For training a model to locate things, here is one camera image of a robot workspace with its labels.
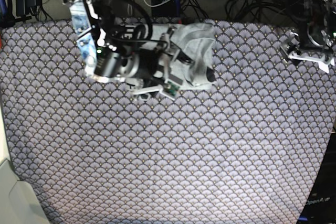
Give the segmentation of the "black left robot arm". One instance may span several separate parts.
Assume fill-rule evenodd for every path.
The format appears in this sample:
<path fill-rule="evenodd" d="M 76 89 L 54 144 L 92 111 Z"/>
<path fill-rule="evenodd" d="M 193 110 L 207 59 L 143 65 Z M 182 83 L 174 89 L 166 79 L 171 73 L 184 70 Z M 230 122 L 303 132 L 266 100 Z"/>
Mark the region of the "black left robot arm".
<path fill-rule="evenodd" d="M 335 0 L 284 0 L 297 28 L 280 50 L 286 61 L 335 64 Z"/>

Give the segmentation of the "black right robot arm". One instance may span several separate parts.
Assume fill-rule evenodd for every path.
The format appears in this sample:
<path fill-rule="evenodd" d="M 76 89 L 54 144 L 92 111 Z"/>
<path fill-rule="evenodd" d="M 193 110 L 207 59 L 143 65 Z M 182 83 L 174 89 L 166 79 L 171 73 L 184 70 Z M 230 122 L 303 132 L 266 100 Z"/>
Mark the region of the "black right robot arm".
<path fill-rule="evenodd" d="M 208 89 L 215 82 L 211 24 L 154 24 L 139 4 L 119 0 L 145 20 L 128 27 L 116 22 L 108 1 L 63 0 L 89 78 L 125 82 L 136 94 Z"/>

